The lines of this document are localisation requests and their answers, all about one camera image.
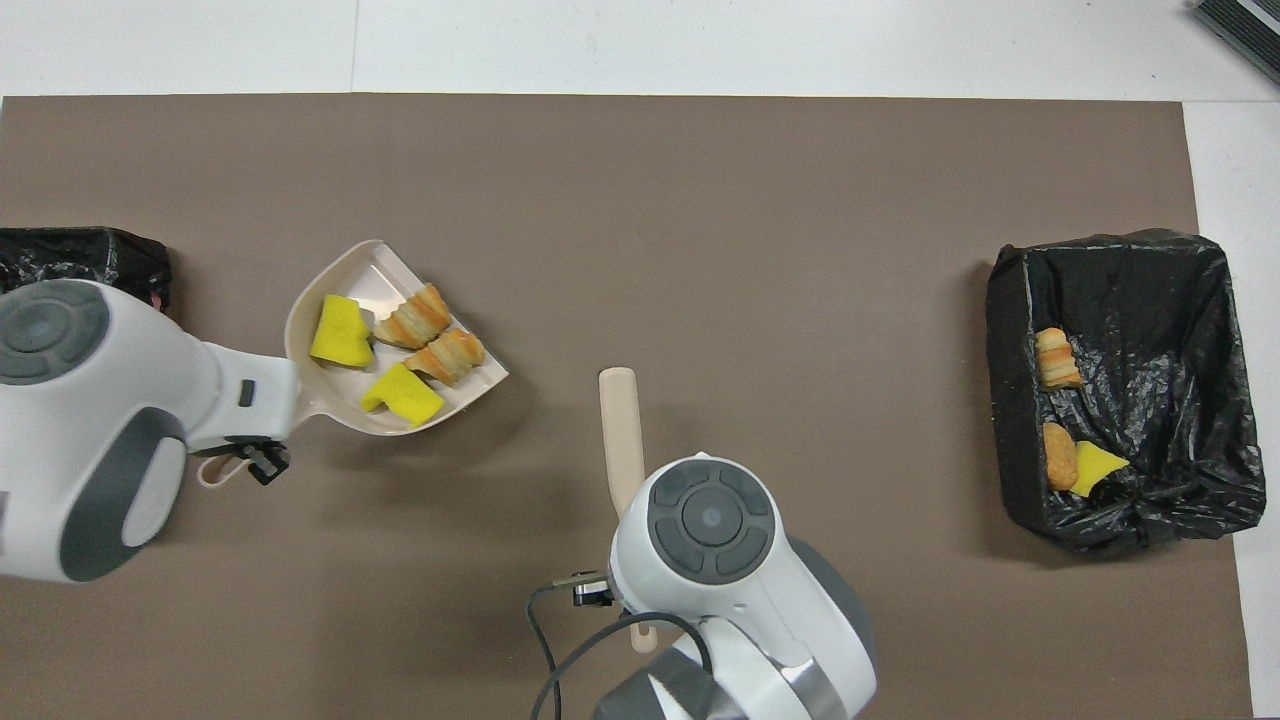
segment gray joint cap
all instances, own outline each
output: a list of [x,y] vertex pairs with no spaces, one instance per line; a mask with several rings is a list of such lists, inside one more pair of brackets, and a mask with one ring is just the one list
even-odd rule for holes
[[722,585],[755,570],[773,546],[776,519],[764,488],[719,460],[687,460],[649,492],[649,539],[668,568]]
[[74,370],[102,343],[109,316],[102,293],[82,282],[0,295],[0,384],[33,386]]

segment black plastic bag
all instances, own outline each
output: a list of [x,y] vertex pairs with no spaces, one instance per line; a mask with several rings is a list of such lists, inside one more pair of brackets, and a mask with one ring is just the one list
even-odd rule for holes
[[164,245],[115,228],[0,228],[0,292],[58,278],[97,281],[164,310],[173,269]]
[[[1080,389],[1039,389],[1034,333],[1066,332]],[[1110,555],[1258,524],[1266,506],[1222,250],[1151,229],[1001,250],[987,364],[1005,509],[1074,551]],[[1055,492],[1042,423],[1129,460],[1089,497]]]

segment brown table surface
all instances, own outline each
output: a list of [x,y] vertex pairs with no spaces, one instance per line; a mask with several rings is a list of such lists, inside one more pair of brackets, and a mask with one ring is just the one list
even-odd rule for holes
[[[383,238],[512,372],[416,436],[311,420],[269,488],[188,480],[100,582],[0,579],[0,716],[527,716],[526,594],[608,559],[613,364],[652,468],[746,464],[861,593],[864,717],[1251,712],[1230,541],[1079,560],[996,482],[989,263],[1194,231],[1178,105],[10,97],[0,224],[159,240],[175,319],[262,354],[312,275]],[[543,607],[561,656],[614,615]],[[566,716],[643,662],[596,648]]]

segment yellow sponge piece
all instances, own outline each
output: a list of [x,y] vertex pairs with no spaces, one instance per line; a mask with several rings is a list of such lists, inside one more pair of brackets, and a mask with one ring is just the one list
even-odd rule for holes
[[416,428],[444,407],[444,398],[426,387],[413,370],[406,368],[403,363],[397,363],[385,375],[378,378],[365,397],[360,398],[360,409],[365,413],[383,404],[387,404],[392,413],[408,420],[408,427]]
[[340,295],[324,296],[320,327],[311,341],[311,356],[352,368],[364,368],[374,361],[369,347],[369,325],[360,316],[360,305]]
[[1128,466],[1129,461],[1124,457],[1111,455],[1092,442],[1082,439],[1075,443],[1075,468],[1079,479],[1071,486],[1071,492],[1080,497],[1089,497],[1098,480]]

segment cable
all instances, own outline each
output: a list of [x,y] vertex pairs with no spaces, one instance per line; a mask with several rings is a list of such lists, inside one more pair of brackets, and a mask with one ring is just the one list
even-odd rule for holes
[[549,693],[552,688],[558,688],[561,678],[564,676],[564,673],[568,673],[568,669],[572,667],[575,662],[581,660],[582,656],[586,655],[588,651],[595,647],[600,641],[603,641],[604,638],[612,635],[618,630],[630,628],[631,625],[636,625],[639,623],[653,623],[655,620],[671,623],[672,625],[676,625],[677,628],[687,633],[689,637],[692,638],[694,644],[698,646],[698,655],[701,659],[703,670],[708,675],[713,674],[712,652],[707,647],[707,641],[703,639],[703,634],[698,632],[698,628],[692,626],[687,620],[685,620],[680,615],[672,615],[671,612],[639,612],[636,615],[625,615],[623,618],[605,625],[604,628],[598,630],[594,635],[582,641],[582,644],[577,646],[577,648],[573,652],[571,652],[568,657],[564,659],[564,662],[562,662],[559,667],[552,671],[552,674],[547,678],[547,682],[543,683],[543,689],[539,691],[538,700],[534,701],[534,708],[529,712],[529,720],[538,720],[538,715],[543,710],[543,703],[547,702],[547,693]]
[[[538,647],[540,647],[543,650],[543,657],[547,659],[547,671],[548,673],[554,673],[556,671],[556,656],[552,653],[552,646],[547,642],[547,635],[543,634],[543,629],[538,625],[538,619],[534,618],[534,602],[536,602],[539,597],[541,597],[541,596],[544,596],[544,594],[547,594],[549,592],[554,592],[554,591],[559,589],[561,587],[563,587],[563,585],[554,584],[554,583],[550,584],[550,585],[540,587],[540,588],[535,589],[532,593],[530,593],[529,594],[529,601],[525,602],[525,618],[529,620],[529,626],[534,629],[534,637],[538,638]],[[554,692],[554,700],[553,700],[552,705],[556,707],[556,720],[561,720],[561,707],[562,707],[562,705],[561,705],[561,692],[559,692],[559,683],[558,682],[556,683],[556,687],[554,687],[553,692]]]

